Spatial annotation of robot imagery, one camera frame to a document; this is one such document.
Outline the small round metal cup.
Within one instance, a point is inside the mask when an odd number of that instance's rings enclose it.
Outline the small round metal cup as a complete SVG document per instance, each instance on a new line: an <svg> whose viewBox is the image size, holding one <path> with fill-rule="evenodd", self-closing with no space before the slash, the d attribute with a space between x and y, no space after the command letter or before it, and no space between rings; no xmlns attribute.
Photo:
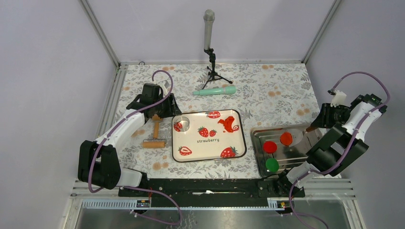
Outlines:
<svg viewBox="0 0 405 229"><path fill-rule="evenodd" d="M174 119L174 128L178 132L186 132L190 128L190 121L185 116L179 116Z"/></svg>

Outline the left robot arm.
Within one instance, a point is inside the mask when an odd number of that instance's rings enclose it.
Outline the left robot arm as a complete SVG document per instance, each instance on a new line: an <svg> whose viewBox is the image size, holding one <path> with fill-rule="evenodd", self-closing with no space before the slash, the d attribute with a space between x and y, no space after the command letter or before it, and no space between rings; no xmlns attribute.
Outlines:
<svg viewBox="0 0 405 229"><path fill-rule="evenodd" d="M118 153L132 134L157 115L168 118L181 115L172 92L164 94L158 84L146 83L142 93L126 106L124 114L106 133L96 140L85 140L80 145L78 180L99 188L129 187L136 196L148 191L142 173L125 169Z"/></svg>

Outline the wooden handled metal scraper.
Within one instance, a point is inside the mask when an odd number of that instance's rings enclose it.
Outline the wooden handled metal scraper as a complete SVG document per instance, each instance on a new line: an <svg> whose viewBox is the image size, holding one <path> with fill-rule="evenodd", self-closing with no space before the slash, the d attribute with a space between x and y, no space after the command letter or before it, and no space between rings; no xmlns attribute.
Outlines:
<svg viewBox="0 0 405 229"><path fill-rule="evenodd" d="M312 147L319 139L314 131L307 132L305 128L291 128L288 129L287 132L292 136L292 143L289 145L289 147Z"/></svg>

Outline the wooden dough roller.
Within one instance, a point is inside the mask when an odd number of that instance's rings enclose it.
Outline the wooden dough roller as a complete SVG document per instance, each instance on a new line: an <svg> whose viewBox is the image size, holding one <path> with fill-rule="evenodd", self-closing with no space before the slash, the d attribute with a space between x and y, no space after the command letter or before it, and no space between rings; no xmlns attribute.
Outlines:
<svg viewBox="0 0 405 229"><path fill-rule="evenodd" d="M163 121L163 119L155 114L151 120L154 123L153 135L152 138L145 139L142 142L142 147L148 149L165 148L166 140L159 137L160 123Z"/></svg>

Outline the orange dough scrap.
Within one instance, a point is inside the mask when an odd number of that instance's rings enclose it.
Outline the orange dough scrap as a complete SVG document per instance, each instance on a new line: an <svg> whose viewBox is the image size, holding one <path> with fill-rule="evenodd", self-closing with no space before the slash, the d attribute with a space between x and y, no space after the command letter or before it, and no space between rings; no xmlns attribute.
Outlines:
<svg viewBox="0 0 405 229"><path fill-rule="evenodd" d="M220 119L217 123L224 126L225 132L233 133L240 129L239 125L233 125L234 120L233 116L229 116L226 119Z"/></svg>

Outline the orange dough piece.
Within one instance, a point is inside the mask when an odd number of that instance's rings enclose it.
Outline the orange dough piece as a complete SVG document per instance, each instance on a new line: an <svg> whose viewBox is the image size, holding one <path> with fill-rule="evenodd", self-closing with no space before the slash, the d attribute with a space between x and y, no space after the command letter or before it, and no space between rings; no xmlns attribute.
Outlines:
<svg viewBox="0 0 405 229"><path fill-rule="evenodd" d="M281 144L283 144L284 146L290 146L293 143L293 137L292 134L290 132L284 132L281 136L280 136L280 142Z"/></svg>

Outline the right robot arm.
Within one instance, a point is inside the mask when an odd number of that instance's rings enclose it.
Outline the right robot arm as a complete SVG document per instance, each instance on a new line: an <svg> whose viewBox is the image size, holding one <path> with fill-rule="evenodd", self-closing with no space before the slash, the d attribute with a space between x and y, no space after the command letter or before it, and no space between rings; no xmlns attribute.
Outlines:
<svg viewBox="0 0 405 229"><path fill-rule="evenodd" d="M306 153L303 164L283 171L274 183L275 193L285 197L293 186L301 188L313 177L334 177L342 172L367 151L365 134L386 109L374 94L359 95L350 106L323 103L307 131L327 128L327 133Z"/></svg>

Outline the strawberry print white tray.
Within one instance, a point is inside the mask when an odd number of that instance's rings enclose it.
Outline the strawberry print white tray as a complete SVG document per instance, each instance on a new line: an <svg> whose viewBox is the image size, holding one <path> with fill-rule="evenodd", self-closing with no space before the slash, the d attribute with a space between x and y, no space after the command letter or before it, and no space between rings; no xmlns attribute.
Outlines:
<svg viewBox="0 0 405 229"><path fill-rule="evenodd" d="M174 119L185 116L190 121L186 132L174 128ZM243 157L247 152L242 120L237 110L214 110L184 113L172 118L172 157L180 163ZM240 129L233 133L225 132L218 124L220 119L235 118L233 125Z"/></svg>

